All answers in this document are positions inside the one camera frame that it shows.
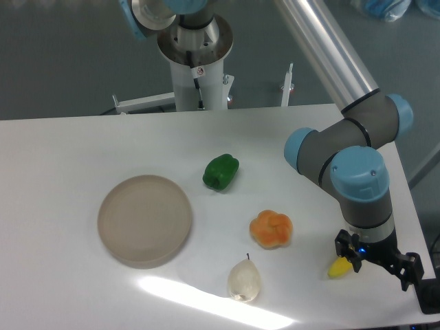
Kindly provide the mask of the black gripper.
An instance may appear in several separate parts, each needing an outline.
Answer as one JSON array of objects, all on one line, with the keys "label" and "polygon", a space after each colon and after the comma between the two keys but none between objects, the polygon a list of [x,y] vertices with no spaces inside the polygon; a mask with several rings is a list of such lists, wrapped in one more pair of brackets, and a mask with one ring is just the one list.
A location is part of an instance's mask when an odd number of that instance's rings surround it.
[{"label": "black gripper", "polygon": [[401,254],[397,247],[396,230],[377,242],[361,240],[357,233],[340,230],[335,238],[336,254],[345,258],[355,273],[360,271],[362,261],[368,261],[390,269],[390,273],[400,280],[401,290],[406,292],[411,285],[421,282],[421,257],[416,252]]}]

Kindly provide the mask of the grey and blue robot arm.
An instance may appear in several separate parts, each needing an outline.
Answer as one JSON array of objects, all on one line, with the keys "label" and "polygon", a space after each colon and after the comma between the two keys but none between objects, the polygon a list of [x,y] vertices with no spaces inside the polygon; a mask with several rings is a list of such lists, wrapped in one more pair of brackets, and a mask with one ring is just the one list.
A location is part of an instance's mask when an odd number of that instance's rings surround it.
[{"label": "grey and blue robot arm", "polygon": [[[358,271],[363,261],[398,277],[402,289],[421,284],[424,269],[414,252],[397,247],[389,176],[379,149],[409,130],[410,105],[380,91],[323,1],[278,1],[287,26],[342,113],[323,131],[294,131],[288,164],[336,198],[348,225],[335,238],[338,256]],[[232,48],[232,31],[211,1],[121,1],[135,36],[157,36],[162,55],[181,71],[174,77],[179,111],[226,109],[226,77],[208,78]]]}]

